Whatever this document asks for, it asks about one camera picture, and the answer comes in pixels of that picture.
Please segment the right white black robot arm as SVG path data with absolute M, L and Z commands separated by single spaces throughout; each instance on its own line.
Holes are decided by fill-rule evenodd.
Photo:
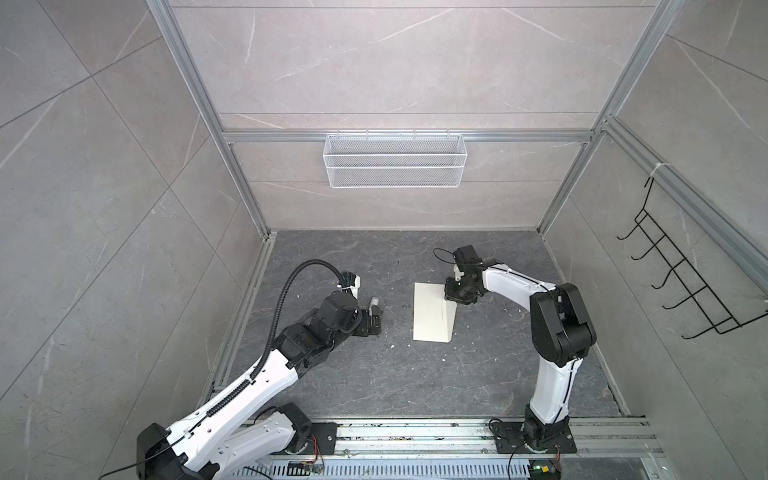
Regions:
M 494 293 L 528 311 L 539 370 L 521 436 L 532 451 L 561 445 L 570 434 L 569 401 L 576 374 L 597 342 L 580 291 L 571 283 L 556 285 L 495 259 L 483 260 L 471 245 L 454 250 L 451 256 L 454 275 L 445 282 L 446 300 L 472 305 L 484 294 Z

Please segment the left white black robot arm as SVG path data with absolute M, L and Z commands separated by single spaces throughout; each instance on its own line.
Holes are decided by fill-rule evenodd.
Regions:
M 361 307 L 349 291 L 334 291 L 297 323 L 285 327 L 267 354 L 207 403 L 168 427 L 153 423 L 137 438 L 140 479 L 222 479 L 258 459 L 301 452 L 312 423 L 293 403 L 245 424 L 282 391 L 351 336 L 382 331 L 378 298 Z

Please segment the cream paper envelope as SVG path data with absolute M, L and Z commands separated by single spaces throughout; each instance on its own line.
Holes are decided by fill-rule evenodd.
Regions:
M 457 303 L 445 298 L 445 286 L 432 283 L 414 284 L 413 339 L 415 341 L 449 343 Z

